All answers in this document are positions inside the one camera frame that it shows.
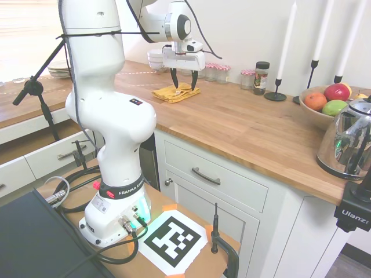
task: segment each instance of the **window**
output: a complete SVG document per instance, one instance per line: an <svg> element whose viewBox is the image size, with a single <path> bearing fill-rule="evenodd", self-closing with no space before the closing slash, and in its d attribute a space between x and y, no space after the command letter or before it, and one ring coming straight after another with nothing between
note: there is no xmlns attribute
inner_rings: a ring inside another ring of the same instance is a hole
<svg viewBox="0 0 371 278"><path fill-rule="evenodd" d="M0 0L0 81L34 75L61 33L57 0ZM54 61L64 59L62 49Z"/></svg>

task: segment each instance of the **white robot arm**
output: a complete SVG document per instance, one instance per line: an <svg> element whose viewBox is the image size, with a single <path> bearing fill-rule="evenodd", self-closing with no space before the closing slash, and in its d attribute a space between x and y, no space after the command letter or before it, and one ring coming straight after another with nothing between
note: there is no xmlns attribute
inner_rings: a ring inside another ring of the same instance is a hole
<svg viewBox="0 0 371 278"><path fill-rule="evenodd" d="M186 4L175 1L170 4L170 13L151 14L146 6L155 0L126 1L147 41L172 42L172 48L165 47L163 54L173 80L177 82L173 76L176 68L193 70L197 79L205 57L202 44L191 38L189 18L182 14ZM127 235L123 222L139 227L134 211L150 221L151 203L143 186L139 147L154 132L156 113L129 91L114 90L115 75L125 63L115 0L59 0L59 12L73 81L67 112L83 129L99 131L106 140L97 157L100 188L79 223L85 227L81 233L89 242L105 247Z"/></svg>
<svg viewBox="0 0 371 278"><path fill-rule="evenodd" d="M163 48L164 66L171 69L174 85L178 87L176 69L192 71L192 89L194 89L198 71L205 68L203 44L192 39L189 8L183 1L173 1L167 14L152 14L147 6L156 0L126 0L143 38L149 42L171 42L171 47ZM159 32L158 35L147 35Z"/></svg>

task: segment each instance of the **yellow cloth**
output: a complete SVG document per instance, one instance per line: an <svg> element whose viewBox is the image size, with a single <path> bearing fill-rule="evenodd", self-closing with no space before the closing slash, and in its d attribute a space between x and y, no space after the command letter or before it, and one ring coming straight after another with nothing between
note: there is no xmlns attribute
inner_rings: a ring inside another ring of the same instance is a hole
<svg viewBox="0 0 371 278"><path fill-rule="evenodd" d="M201 91L199 88L195 88L192 91L191 85L188 85L186 83L180 83L178 89L175 88L175 86L173 85L153 91L152 94L155 97L160 98L161 100L165 100L169 103L177 103L181 100L185 100L186 98L194 96L195 94L198 94L200 92Z"/></svg>

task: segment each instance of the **fruit bowl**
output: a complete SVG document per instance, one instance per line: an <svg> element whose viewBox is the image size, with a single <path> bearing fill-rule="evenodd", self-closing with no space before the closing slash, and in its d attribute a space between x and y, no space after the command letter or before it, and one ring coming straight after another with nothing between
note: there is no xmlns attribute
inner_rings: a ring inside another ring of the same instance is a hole
<svg viewBox="0 0 371 278"><path fill-rule="evenodd" d="M310 93L313 93L313 92L320 92L320 93L323 94L327 87L328 86L318 86L318 87L309 88L309 89L303 91L299 95L300 106L301 106L302 110L304 111L304 113L307 115L307 118L314 125L316 125L318 128L320 128L324 131L327 130L327 128L329 127L329 125L331 124L331 122L333 121L333 119L335 117L322 114L321 112L317 112L317 111L307 107L304 104L304 99L307 95L309 95ZM360 88L360 87L351 86L351 89L352 89L352 95L351 95L350 99L354 98L358 94L359 91L361 91L362 94L365 94L367 96L369 96L370 93L371 93L370 90Z"/></svg>

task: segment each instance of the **white candle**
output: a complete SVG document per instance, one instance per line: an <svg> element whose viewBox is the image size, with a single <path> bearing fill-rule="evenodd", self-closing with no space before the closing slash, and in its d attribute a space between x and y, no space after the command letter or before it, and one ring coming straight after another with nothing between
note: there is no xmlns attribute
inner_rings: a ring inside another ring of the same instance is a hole
<svg viewBox="0 0 371 278"><path fill-rule="evenodd" d="M286 56L288 55L288 49L289 49L292 29L294 27L296 9L297 9L297 5L295 2L291 7L290 19L289 19L288 29L286 30L285 43L283 44L283 49L282 49L282 54L281 54L281 61L279 62L277 79L282 79L283 67L285 66L285 61L286 61Z"/></svg>
<svg viewBox="0 0 371 278"><path fill-rule="evenodd" d="M352 49L352 45L353 45L355 36L357 34L359 24L361 22L363 12L365 11L366 4L367 4L367 0L359 0L357 14L353 21L353 25L352 25L352 28L351 28L351 31L348 37L348 41L347 41L347 44L345 45L343 56L341 57L339 69L337 70L337 74L336 74L337 76L343 76L345 65L347 64L350 50Z"/></svg>
<svg viewBox="0 0 371 278"><path fill-rule="evenodd" d="M313 57L314 61L319 60L319 55L322 50L323 41L325 40L326 30L329 25L333 5L334 5L334 0L327 1L325 15L323 16L323 19L322 19L321 29L319 30L317 45L314 51L314 57Z"/></svg>

